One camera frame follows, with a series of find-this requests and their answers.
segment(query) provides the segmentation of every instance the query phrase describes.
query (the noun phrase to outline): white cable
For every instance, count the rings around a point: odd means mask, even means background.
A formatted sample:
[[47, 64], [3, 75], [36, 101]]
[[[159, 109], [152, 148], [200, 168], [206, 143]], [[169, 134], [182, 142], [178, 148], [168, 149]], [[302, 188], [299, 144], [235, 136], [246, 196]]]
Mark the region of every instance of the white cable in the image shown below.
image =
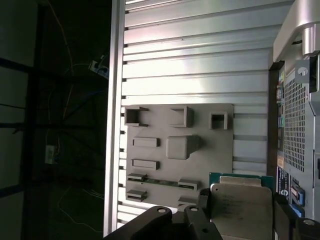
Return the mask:
[[[90, 65], [91, 65], [90, 63], [76, 63], [76, 64], [73, 64], [73, 67], [74, 67], [74, 66], [90, 66]], [[64, 72], [63, 75], [66, 75], [67, 72], [70, 71], [70, 69], [71, 69], [71, 67], [69, 67], [69, 68]]]
[[93, 192], [93, 193], [95, 193], [95, 194], [97, 194], [97, 195], [99, 195], [99, 196], [101, 196], [101, 197], [104, 197], [104, 196], [105, 196], [104, 194], [99, 193], [99, 192], [97, 192], [97, 191], [95, 191], [95, 190], [93, 190], [93, 189], [91, 189], [91, 192]]
[[100, 196], [100, 195], [94, 194], [93, 192], [89, 192], [89, 191], [87, 191], [87, 190], [85, 190], [85, 189], [82, 189], [82, 190], [83, 190], [84, 192], [86, 192], [87, 194], [93, 196], [93, 197], [96, 197], [96, 198], [98, 198], [98, 199], [104, 200], [104, 198], [103, 198], [102, 196]]
[[61, 212], [63, 212], [74, 224], [77, 224], [77, 225], [85, 225], [87, 226], [88, 228], [90, 228], [92, 231], [96, 232], [96, 233], [103, 233], [103, 231], [97, 231], [95, 230], [92, 226], [86, 224], [86, 223], [83, 223], [83, 222], [77, 222], [75, 221], [68, 213], [66, 213], [66, 211], [64, 211], [61, 207], [60, 207], [60, 202], [61, 200], [64, 198], [64, 196], [68, 193], [68, 191], [70, 190], [71, 186], [68, 187], [68, 189], [66, 191], [64, 191], [64, 193], [61, 195], [59, 201], [58, 201], [58, 208], [60, 209]]

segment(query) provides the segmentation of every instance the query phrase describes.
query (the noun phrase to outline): wall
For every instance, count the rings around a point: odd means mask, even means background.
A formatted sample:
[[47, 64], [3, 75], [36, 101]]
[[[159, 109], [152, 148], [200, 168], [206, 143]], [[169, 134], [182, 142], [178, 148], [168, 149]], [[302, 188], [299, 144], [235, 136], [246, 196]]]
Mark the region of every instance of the wall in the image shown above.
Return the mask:
[[[0, 2], [0, 58], [33, 65], [37, 4], [33, 0]], [[0, 67], [0, 103], [25, 106], [28, 75]], [[0, 106], [0, 122], [24, 121], [24, 110]], [[22, 133], [0, 129], [0, 188], [19, 183]], [[2, 239], [20, 239], [23, 194], [0, 198]]]

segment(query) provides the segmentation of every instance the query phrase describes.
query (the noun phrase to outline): black plastic part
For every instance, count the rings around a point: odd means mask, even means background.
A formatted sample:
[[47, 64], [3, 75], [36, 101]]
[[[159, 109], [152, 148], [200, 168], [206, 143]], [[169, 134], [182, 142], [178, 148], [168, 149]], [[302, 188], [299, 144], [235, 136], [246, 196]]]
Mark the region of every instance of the black plastic part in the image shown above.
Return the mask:
[[184, 221], [188, 224], [193, 239], [223, 240], [216, 225], [209, 222], [204, 211], [197, 206], [185, 208]]
[[285, 196], [274, 194], [274, 229], [281, 240], [292, 240], [293, 229], [296, 226], [298, 216], [289, 206]]
[[211, 193], [210, 188], [201, 189], [196, 205], [203, 210], [208, 221], [211, 219]]
[[222, 240], [215, 224], [195, 205], [172, 215], [154, 206], [104, 238], [105, 240]]
[[297, 240], [320, 240], [320, 223], [308, 218], [298, 218], [295, 222]]
[[144, 240], [154, 239], [159, 230], [172, 219], [172, 212], [164, 206], [154, 206], [106, 236], [105, 240]]

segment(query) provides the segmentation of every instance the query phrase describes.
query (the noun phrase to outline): black metal bracket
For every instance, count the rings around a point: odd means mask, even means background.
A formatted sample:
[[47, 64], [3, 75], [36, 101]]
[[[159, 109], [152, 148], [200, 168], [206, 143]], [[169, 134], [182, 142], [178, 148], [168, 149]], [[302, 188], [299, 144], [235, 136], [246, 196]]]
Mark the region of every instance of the black metal bracket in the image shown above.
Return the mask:
[[154, 206], [115, 230], [105, 240], [222, 240], [215, 224], [204, 211], [186, 206], [174, 215], [164, 206]]

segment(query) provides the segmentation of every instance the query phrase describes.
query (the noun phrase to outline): screw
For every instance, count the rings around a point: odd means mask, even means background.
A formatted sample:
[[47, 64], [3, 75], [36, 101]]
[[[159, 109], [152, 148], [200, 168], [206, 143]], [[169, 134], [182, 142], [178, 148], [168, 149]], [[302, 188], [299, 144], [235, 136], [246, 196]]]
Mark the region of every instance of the screw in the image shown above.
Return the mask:
[[310, 219], [304, 220], [303, 223], [304, 223], [304, 224], [307, 224], [307, 225], [312, 225], [312, 226], [315, 225], [315, 222], [312, 221], [312, 220], [310, 220]]

